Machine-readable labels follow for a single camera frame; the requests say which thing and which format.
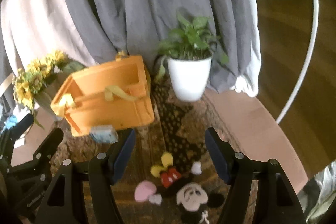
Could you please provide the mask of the white ribbed plant pot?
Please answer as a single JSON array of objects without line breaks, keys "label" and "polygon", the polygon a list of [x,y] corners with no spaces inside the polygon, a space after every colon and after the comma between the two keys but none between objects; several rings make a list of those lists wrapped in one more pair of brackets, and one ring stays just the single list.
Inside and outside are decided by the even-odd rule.
[{"label": "white ribbed plant pot", "polygon": [[202,60],[167,61],[169,76],[175,96],[183,102],[201,99],[210,74],[212,57]]}]

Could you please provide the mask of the green potted plant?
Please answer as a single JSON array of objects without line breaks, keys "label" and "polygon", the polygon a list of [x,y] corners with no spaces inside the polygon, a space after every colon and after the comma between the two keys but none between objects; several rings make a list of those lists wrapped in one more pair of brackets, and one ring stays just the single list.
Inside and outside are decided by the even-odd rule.
[{"label": "green potted plant", "polygon": [[201,61],[218,54],[221,65],[228,63],[228,55],[218,50],[221,37],[213,35],[209,29],[208,16],[191,16],[184,9],[178,9],[176,16],[179,26],[170,29],[167,38],[158,45],[158,54],[162,59],[154,78],[156,83],[165,77],[165,62],[168,59]]}]

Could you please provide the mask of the blue cloth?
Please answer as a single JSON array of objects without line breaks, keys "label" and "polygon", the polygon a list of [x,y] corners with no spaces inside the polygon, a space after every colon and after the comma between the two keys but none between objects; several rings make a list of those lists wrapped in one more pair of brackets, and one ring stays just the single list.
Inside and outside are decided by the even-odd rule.
[{"label": "blue cloth", "polygon": [[5,121],[4,126],[3,126],[3,129],[2,129],[2,132],[4,132],[5,130],[9,130],[9,129],[11,129],[12,127],[16,126],[17,124],[18,124],[17,117],[14,116],[14,115],[10,116],[10,117],[7,118],[7,120]]}]

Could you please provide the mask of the yellow sunflower bouquet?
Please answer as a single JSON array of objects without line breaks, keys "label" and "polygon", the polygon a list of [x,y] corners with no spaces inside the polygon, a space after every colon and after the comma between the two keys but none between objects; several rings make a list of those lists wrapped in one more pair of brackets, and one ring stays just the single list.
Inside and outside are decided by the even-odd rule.
[{"label": "yellow sunflower bouquet", "polygon": [[27,65],[27,69],[19,68],[17,75],[13,77],[14,100],[17,105],[29,110],[35,118],[34,123],[43,127],[36,119],[36,106],[39,106],[35,101],[36,95],[45,89],[57,93],[71,73],[84,68],[84,64],[70,58],[61,50],[37,57]]}]

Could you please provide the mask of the orange plastic crate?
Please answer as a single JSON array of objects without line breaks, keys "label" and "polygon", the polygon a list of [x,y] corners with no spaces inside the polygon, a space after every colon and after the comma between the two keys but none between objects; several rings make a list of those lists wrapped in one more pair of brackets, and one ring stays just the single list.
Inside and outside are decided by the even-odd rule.
[{"label": "orange plastic crate", "polygon": [[50,107],[68,122],[74,137],[88,135],[97,126],[123,130],[155,120],[143,58],[123,52],[114,61],[70,74]]}]

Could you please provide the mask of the patterned paisley rug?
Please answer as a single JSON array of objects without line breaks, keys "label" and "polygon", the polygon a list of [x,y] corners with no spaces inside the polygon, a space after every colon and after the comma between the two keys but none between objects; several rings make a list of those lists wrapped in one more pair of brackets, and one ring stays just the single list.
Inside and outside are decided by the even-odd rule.
[{"label": "patterned paisley rug", "polygon": [[[112,187],[112,192],[124,223],[181,223],[181,213],[175,198],[164,199],[160,206],[149,202],[137,203],[134,200],[135,187],[139,182],[148,180],[160,185],[160,181],[151,175],[150,168],[152,165],[161,163],[161,156],[166,151],[152,92],[151,102],[155,120],[150,125],[135,130],[135,147],[122,179]],[[194,117],[200,118],[204,126],[204,143],[206,129],[213,127],[222,140],[230,143],[235,151],[240,150],[240,145],[215,109],[210,91],[206,91],[200,101],[192,104],[194,105]],[[207,150],[199,161],[202,164],[202,174],[194,178],[195,182],[201,184],[209,193],[217,192],[226,197],[230,187],[218,177]]]}]

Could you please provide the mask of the white sheer curtain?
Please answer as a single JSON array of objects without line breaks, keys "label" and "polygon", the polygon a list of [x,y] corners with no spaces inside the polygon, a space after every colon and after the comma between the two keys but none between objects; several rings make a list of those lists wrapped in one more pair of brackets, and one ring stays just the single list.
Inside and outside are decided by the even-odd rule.
[{"label": "white sheer curtain", "polygon": [[86,66],[116,55],[112,45],[102,43],[92,19],[71,16],[66,0],[2,0],[1,46],[13,73],[56,50]]}]

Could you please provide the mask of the tissue pack box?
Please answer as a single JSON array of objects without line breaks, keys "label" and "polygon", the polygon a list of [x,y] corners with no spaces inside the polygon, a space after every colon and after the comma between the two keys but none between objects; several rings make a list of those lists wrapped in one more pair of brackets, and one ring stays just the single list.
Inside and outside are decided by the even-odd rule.
[{"label": "tissue pack box", "polygon": [[94,126],[90,129],[89,135],[96,143],[118,142],[118,133],[112,125]]}]

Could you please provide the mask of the black yellow dotted cloth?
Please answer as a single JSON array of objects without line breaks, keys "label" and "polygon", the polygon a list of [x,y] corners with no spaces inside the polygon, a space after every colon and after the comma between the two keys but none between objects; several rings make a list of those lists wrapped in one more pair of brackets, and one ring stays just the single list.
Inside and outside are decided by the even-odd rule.
[{"label": "black yellow dotted cloth", "polygon": [[191,170],[194,162],[206,152],[204,126],[194,117],[194,105],[178,100],[170,84],[152,84],[152,97],[158,110],[166,151],[182,173]]}]

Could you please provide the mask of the pink white mushroom plush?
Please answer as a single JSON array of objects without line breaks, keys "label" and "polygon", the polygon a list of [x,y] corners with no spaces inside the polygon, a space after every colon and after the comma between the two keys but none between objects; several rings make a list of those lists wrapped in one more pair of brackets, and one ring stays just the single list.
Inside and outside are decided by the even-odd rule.
[{"label": "pink white mushroom plush", "polygon": [[144,180],[137,185],[134,191],[134,199],[136,202],[148,201],[155,205],[161,205],[162,203],[162,196],[157,193],[157,187],[148,180]]}]

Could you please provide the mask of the mickey mouse plush toy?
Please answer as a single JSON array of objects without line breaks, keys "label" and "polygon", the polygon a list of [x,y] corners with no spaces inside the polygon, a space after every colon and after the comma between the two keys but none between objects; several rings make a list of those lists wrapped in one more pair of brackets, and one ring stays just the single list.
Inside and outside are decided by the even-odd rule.
[{"label": "mickey mouse plush toy", "polygon": [[202,174],[199,161],[193,162],[188,175],[182,175],[174,165],[173,155],[164,152],[161,165],[152,166],[150,172],[161,180],[163,188],[159,195],[175,198],[182,223],[210,223],[209,210],[221,207],[225,201],[221,193],[209,193],[194,181],[195,176]]}]

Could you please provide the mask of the grey ribbed metal vase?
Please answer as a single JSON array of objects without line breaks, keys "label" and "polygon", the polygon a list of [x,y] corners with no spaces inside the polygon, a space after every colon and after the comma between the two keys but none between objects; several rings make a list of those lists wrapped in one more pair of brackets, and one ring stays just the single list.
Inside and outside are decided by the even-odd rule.
[{"label": "grey ribbed metal vase", "polygon": [[55,95],[56,91],[48,91],[47,89],[45,89],[36,95],[35,101],[40,107],[42,107],[44,110],[46,110],[47,113],[52,116],[54,121],[61,121],[62,117],[57,116],[51,108],[51,102]]}]

